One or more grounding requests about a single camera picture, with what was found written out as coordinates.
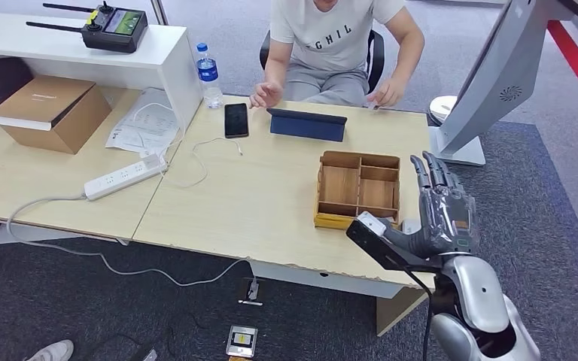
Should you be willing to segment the person's right hand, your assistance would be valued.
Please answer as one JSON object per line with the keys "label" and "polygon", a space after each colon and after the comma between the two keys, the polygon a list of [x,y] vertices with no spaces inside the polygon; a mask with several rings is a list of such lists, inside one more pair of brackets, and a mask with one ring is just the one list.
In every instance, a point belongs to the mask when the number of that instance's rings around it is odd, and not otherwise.
{"label": "person's right hand", "polygon": [[249,97],[249,108],[274,108],[281,102],[283,92],[283,87],[277,83],[258,83]]}

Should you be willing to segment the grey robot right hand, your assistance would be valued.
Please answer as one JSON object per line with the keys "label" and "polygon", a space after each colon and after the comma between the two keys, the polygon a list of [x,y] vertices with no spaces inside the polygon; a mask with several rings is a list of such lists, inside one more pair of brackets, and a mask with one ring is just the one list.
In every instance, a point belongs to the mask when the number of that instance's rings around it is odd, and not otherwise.
{"label": "grey robot right hand", "polygon": [[418,181],[421,228],[411,234],[385,230],[383,237],[394,246],[427,259],[444,253],[469,253],[479,243],[475,199],[458,176],[432,153],[410,156]]}

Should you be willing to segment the person's left hand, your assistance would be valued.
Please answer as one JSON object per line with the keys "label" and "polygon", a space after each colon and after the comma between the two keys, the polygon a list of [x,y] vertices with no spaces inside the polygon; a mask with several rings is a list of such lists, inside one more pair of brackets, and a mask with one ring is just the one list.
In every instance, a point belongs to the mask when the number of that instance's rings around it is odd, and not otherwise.
{"label": "person's left hand", "polygon": [[385,108],[396,105],[404,96],[407,79],[404,77],[390,77],[377,90],[367,96],[367,101],[374,108]]}

